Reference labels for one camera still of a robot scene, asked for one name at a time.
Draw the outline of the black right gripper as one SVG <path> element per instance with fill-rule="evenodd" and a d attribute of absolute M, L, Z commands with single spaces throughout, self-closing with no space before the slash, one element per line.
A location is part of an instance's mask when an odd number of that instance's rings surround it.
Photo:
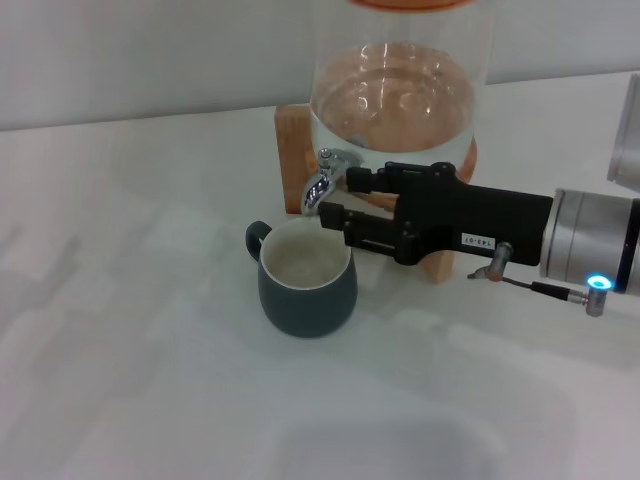
<path fill-rule="evenodd" d="M 349 192 L 398 195 L 394 222 L 341 204 L 321 203 L 321 226 L 341 231 L 347 245 L 395 247 L 396 262 L 415 265 L 439 251 L 489 258 L 495 248 L 480 241 L 485 238 L 508 243 L 514 263 L 540 263 L 551 197 L 470 185 L 444 162 L 431 166 L 387 162 L 378 170 L 349 167 L 346 185 Z"/>

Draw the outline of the dark grey ceramic mug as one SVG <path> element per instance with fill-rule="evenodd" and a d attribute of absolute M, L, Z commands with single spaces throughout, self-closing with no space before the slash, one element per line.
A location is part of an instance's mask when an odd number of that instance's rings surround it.
<path fill-rule="evenodd" d="M 358 298 L 353 252 L 339 231 L 299 217 L 271 227 L 255 221 L 245 232 L 258 264 L 260 303 L 281 332 L 303 339 L 340 329 Z"/>

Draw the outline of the chrome metal faucet tap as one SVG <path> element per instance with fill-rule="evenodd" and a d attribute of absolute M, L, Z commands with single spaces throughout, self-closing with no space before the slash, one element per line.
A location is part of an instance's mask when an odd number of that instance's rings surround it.
<path fill-rule="evenodd" d="M 347 170 L 360 167 L 362 158 L 354 152 L 322 148 L 317 153 L 317 172 L 307 181 L 301 199 L 301 213 L 312 216 L 336 190 L 344 190 Z"/>

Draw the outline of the wooden dispenser stand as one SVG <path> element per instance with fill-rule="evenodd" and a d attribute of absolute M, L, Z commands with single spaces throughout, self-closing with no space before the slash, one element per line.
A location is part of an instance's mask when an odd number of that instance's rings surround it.
<path fill-rule="evenodd" d="M 317 171 L 312 150 L 311 110 L 308 105 L 281 105 L 276 108 L 274 125 L 285 210 L 301 213 L 303 187 Z M 448 281 L 453 274 L 455 253 L 441 251 L 425 257 L 420 266 L 434 284 Z"/>

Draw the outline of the clear glass water dispenser jar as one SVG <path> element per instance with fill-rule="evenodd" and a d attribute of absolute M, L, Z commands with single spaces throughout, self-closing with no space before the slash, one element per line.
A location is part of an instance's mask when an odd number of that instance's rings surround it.
<path fill-rule="evenodd" d="M 501 0 L 312 0 L 316 150 L 461 165 Z"/>

